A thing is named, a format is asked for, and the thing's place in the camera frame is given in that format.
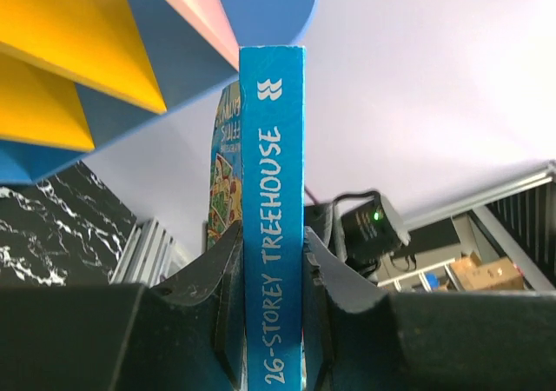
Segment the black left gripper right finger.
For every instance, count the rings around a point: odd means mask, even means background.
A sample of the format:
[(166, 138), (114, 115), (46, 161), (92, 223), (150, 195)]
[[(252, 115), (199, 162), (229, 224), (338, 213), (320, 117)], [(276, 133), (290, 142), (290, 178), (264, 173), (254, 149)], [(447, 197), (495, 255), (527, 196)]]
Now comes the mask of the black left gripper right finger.
[(309, 390), (386, 390), (386, 295), (338, 260), (309, 227), (302, 326)]

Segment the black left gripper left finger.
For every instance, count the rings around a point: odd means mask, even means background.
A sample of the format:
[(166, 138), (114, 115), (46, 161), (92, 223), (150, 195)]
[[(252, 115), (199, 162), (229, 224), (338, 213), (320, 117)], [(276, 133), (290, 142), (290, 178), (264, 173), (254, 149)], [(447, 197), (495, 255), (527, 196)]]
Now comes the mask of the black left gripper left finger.
[(156, 389), (238, 389), (243, 361), (242, 224), (155, 287), (170, 313)]

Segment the light blue 26-storey treehouse book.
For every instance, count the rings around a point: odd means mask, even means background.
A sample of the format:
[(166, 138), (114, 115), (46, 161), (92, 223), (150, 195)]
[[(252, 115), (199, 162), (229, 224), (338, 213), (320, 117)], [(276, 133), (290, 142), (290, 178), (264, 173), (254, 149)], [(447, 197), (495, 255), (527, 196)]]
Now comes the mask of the light blue 26-storey treehouse book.
[(208, 243), (243, 226), (247, 385), (302, 387), (305, 50), (244, 47), (212, 136)]

